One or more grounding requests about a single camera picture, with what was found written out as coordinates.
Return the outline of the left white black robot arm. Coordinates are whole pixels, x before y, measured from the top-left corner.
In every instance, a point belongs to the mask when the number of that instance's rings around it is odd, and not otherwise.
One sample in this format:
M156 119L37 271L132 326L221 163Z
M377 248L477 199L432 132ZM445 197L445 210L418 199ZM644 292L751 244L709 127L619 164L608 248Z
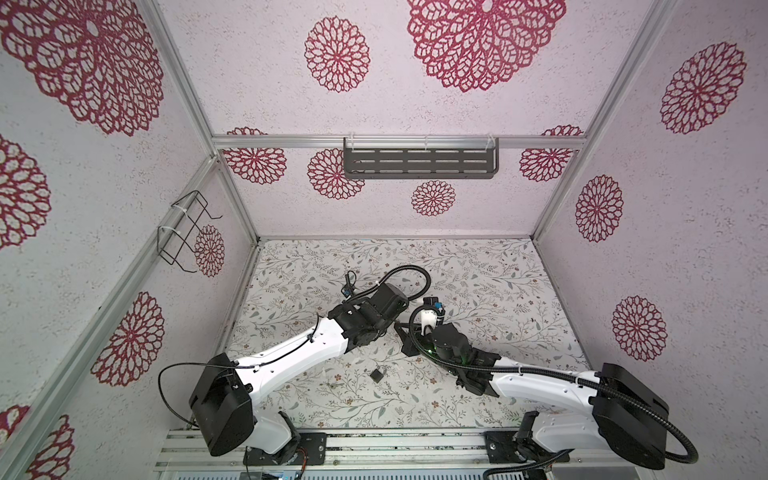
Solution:
M211 358L189 399L208 452L222 456L242 445L274 454L297 438L283 414L258 405L273 391L311 368L367 346L383 336L410 300L383 283L370 297L343 302L314 327L257 354Z

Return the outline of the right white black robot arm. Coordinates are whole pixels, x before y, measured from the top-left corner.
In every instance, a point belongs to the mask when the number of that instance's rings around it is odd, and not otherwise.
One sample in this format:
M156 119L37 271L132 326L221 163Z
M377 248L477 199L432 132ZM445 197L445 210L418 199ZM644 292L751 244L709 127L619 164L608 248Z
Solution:
M404 354L432 361L472 394L556 408L548 420L537 411L524 415L514 438L519 462L545 465L573 450L604 449L636 466L665 468L669 407L623 367L569 373L521 364L471 346L451 323L398 322L395 330Z

